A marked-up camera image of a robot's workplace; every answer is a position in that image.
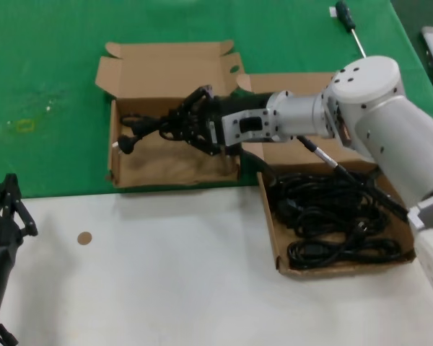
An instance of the brown stain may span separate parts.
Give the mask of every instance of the brown stain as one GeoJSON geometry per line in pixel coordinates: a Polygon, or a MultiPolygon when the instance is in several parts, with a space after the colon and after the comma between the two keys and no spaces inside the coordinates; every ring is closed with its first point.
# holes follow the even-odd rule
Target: brown stain
{"type": "Polygon", "coordinates": [[[90,232],[82,232],[77,237],[77,241],[80,245],[87,245],[92,241],[92,234],[90,232]]]}

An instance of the table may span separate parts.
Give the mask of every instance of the table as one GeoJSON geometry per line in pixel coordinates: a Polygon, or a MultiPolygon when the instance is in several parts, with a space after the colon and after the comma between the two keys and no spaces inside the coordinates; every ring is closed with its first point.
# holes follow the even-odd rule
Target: table
{"type": "Polygon", "coordinates": [[[19,249],[0,312],[21,346],[433,346],[433,291],[417,262],[281,276],[256,187],[25,205],[40,234],[19,249]]]}
{"type": "MultiPolygon", "coordinates": [[[[0,181],[17,173],[26,197],[115,192],[109,102],[94,83],[106,42],[233,39],[249,74],[336,71],[360,54],[330,16],[335,2],[0,0],[0,181]]],[[[390,1],[349,6],[367,54],[396,59],[409,99],[433,117],[433,87],[390,1]]]]}

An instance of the screwdriver shaft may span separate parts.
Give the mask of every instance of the screwdriver shaft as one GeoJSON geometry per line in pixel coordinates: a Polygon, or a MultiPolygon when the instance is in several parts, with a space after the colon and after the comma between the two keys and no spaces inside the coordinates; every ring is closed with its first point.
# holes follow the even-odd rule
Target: screwdriver shaft
{"type": "Polygon", "coordinates": [[[356,43],[358,44],[359,50],[361,51],[361,54],[362,54],[362,57],[366,58],[367,56],[366,56],[366,53],[364,52],[364,48],[362,47],[362,45],[359,41],[358,35],[356,35],[356,32],[354,31],[354,29],[351,29],[351,33],[353,34],[354,39],[356,40],[356,43]]]}

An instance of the white robotic arm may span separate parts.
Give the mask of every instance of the white robotic arm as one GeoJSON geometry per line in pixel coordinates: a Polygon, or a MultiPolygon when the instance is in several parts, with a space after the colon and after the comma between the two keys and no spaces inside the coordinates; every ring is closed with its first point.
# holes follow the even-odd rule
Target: white robotic arm
{"type": "MultiPolygon", "coordinates": [[[[415,250],[433,285],[433,119],[406,98],[393,59],[360,59],[337,72],[318,95],[275,93],[262,110],[222,117],[222,127],[226,145],[315,134],[336,138],[374,161],[409,208],[415,250]],[[263,128],[236,126],[258,114],[263,128]]],[[[316,154],[328,160],[324,153],[316,154]]]]}

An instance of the screwdriver handle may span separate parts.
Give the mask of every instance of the screwdriver handle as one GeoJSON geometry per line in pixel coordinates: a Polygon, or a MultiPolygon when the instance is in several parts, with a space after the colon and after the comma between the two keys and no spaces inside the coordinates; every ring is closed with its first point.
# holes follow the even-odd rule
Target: screwdriver handle
{"type": "Polygon", "coordinates": [[[345,4],[345,1],[337,1],[335,4],[335,10],[337,11],[338,20],[340,20],[340,22],[345,26],[347,32],[351,32],[356,28],[356,24],[354,24],[353,19],[351,18],[349,8],[345,4]]]}

